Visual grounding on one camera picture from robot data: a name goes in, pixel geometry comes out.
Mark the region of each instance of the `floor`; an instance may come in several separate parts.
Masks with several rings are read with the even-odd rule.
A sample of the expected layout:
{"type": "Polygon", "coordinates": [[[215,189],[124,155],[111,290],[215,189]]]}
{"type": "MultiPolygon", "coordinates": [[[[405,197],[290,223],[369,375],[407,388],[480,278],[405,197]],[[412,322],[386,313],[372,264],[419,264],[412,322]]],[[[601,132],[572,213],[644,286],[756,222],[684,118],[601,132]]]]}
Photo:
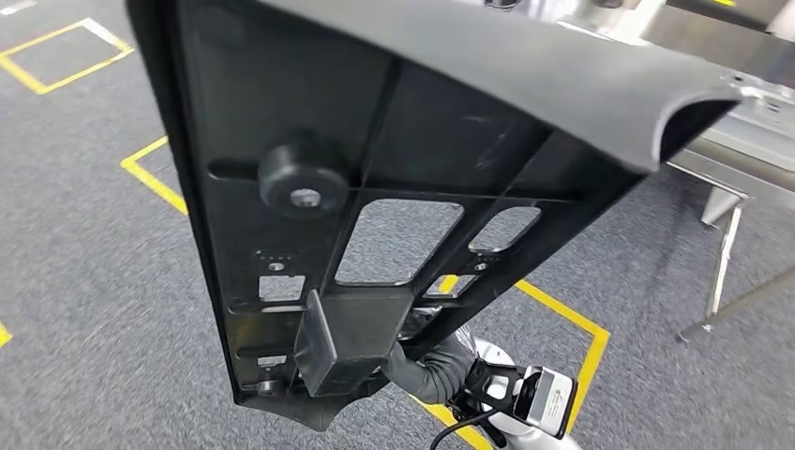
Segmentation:
{"type": "MultiPolygon", "coordinates": [[[[84,18],[135,47],[122,2],[42,0],[0,15],[0,53],[84,18]]],[[[46,86],[123,51],[75,28],[8,59],[46,86]]],[[[163,136],[140,55],[41,95],[18,78],[0,68],[0,322],[13,335],[0,348],[0,446],[429,444],[441,423],[394,386],[325,433],[234,406],[188,219],[120,167],[163,136]]],[[[178,191],[167,145],[139,164],[178,191]]],[[[698,221],[708,190],[664,169],[528,275],[609,332],[601,359],[584,364],[593,336],[520,290],[472,321],[525,364],[599,363],[572,431],[583,448],[795,447],[795,290],[673,339],[705,308],[721,239],[698,221]]],[[[727,298],[795,264],[793,221],[747,208],[727,298]]]]}

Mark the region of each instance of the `yellow tape square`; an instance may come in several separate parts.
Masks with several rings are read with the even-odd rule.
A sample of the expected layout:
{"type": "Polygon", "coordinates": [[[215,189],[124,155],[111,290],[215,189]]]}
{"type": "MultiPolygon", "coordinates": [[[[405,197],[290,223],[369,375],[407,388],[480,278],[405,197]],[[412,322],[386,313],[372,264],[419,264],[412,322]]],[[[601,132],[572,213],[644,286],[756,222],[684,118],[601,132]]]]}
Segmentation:
{"type": "Polygon", "coordinates": [[[42,94],[47,94],[48,92],[51,92],[52,90],[65,86],[69,83],[72,83],[75,80],[78,80],[90,73],[100,70],[101,68],[105,68],[106,66],[109,66],[110,64],[124,58],[125,56],[133,52],[134,49],[129,45],[127,45],[125,41],[116,37],[114,34],[108,31],[104,26],[97,23],[94,19],[89,18],[89,19],[83,19],[79,22],[75,22],[72,25],[65,26],[60,30],[53,31],[52,33],[49,33],[42,37],[37,37],[33,40],[25,42],[24,44],[18,45],[12,49],[0,52],[0,67],[4,68],[8,73],[11,74],[11,76],[19,80],[20,83],[27,86],[33,92],[42,95],[42,94]],[[32,47],[36,44],[40,44],[45,40],[55,38],[56,36],[63,35],[68,31],[81,27],[93,33],[94,35],[104,40],[105,42],[108,42],[109,44],[113,45],[116,49],[119,50],[119,53],[116,56],[111,57],[110,59],[106,59],[101,63],[94,64],[89,68],[81,70],[80,72],[74,75],[68,76],[63,80],[54,82],[52,84],[44,84],[43,82],[40,82],[39,80],[36,79],[36,77],[28,73],[24,68],[14,63],[10,58],[10,56],[14,53],[21,52],[22,50],[32,47]]]}
{"type": "Polygon", "coordinates": [[[142,182],[144,186],[152,189],[161,199],[168,202],[171,206],[176,208],[182,214],[188,213],[188,207],[185,205],[185,199],[181,195],[174,192],[173,189],[166,186],[162,181],[158,180],[153,174],[143,168],[138,160],[149,155],[155,150],[165,145],[169,139],[162,137],[149,145],[146,145],[141,150],[135,152],[129,157],[122,159],[121,166],[132,176],[136,177],[138,181],[142,182]]]}

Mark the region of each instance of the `metal table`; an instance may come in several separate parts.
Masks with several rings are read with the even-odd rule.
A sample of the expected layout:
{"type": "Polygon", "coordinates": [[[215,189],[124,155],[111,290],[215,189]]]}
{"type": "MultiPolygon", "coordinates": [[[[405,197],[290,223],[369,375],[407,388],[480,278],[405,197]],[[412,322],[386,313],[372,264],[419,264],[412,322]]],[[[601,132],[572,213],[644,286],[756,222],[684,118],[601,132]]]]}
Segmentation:
{"type": "Polygon", "coordinates": [[[719,218],[728,217],[707,313],[679,333],[680,341],[702,330],[709,332],[730,314],[795,282],[792,267],[721,307],[731,248],[746,203],[756,200],[795,209],[795,100],[786,88],[755,79],[751,84],[747,92],[751,97],[743,105],[668,163],[712,184],[701,216],[704,223],[714,226],[719,218]]]}

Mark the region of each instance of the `stainless steel surface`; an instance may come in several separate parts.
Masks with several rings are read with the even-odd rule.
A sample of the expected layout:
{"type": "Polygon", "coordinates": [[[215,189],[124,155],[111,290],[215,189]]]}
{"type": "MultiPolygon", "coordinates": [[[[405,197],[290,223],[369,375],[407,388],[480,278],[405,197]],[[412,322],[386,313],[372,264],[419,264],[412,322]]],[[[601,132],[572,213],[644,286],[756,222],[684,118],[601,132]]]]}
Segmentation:
{"type": "Polygon", "coordinates": [[[743,197],[721,187],[712,187],[710,197],[704,206],[704,213],[701,214],[701,221],[717,228],[716,222],[718,219],[737,206],[742,200],[743,197]]]}
{"type": "Polygon", "coordinates": [[[780,37],[665,6],[642,38],[675,52],[795,87],[795,43],[780,37]]]}
{"type": "Polygon", "coordinates": [[[795,173],[703,138],[669,165],[754,200],[795,209],[795,173]]]}
{"type": "Polygon", "coordinates": [[[726,278],[728,261],[731,259],[731,248],[734,246],[734,238],[737,236],[737,227],[740,226],[740,216],[743,212],[741,205],[737,205],[731,210],[731,216],[726,226],[726,231],[721,242],[720,255],[715,266],[715,277],[712,279],[710,287],[710,304],[707,308],[707,316],[717,314],[720,308],[720,300],[723,295],[723,283],[726,278]]]}

